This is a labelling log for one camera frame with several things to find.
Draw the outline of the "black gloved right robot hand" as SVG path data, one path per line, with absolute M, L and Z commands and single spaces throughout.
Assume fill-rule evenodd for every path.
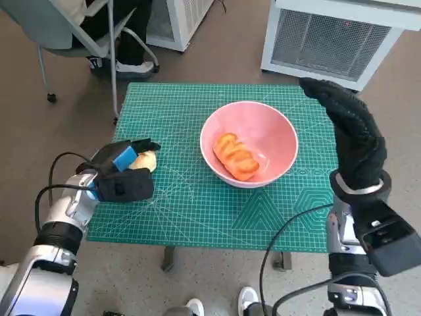
M 387 149 L 367 105 L 331 81 L 301 78 L 299 85 L 325 108 L 334 124 L 338 172 L 346 185 L 359 190 L 379 184 Z

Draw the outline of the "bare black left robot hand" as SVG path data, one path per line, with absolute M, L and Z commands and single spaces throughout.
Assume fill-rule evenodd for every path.
M 102 147 L 91 159 L 91 164 L 102 173 L 123 172 L 147 151 L 158 151 L 161 146 L 151 138 L 124 140 Z

